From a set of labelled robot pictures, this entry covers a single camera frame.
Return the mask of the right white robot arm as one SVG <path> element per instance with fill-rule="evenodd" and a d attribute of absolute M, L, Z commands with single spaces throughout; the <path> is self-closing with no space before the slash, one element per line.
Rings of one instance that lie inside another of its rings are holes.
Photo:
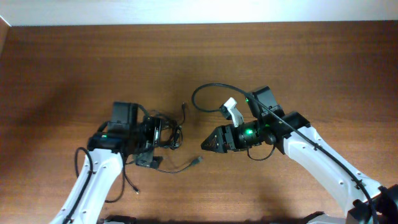
<path fill-rule="evenodd" d="M 397 223 L 397 186 L 368 177 L 339 155 L 298 112 L 285 114 L 268 86 L 246 92 L 254 121 L 244 122 L 230 98 L 218 111 L 232 123 L 218 126 L 202 142 L 206 151 L 246 151 L 266 143 L 305 168 L 344 211 L 343 218 L 315 212 L 305 223 Z"/>

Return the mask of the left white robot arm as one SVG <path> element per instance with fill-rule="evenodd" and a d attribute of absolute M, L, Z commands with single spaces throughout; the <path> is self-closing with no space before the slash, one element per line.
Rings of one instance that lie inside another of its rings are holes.
<path fill-rule="evenodd" d="M 125 172 L 128 156 L 136 164 L 154 168 L 162 120 L 138 103 L 114 102 L 111 119 L 89 138 L 77 180 L 52 223 L 96 223 L 117 177 Z"/>

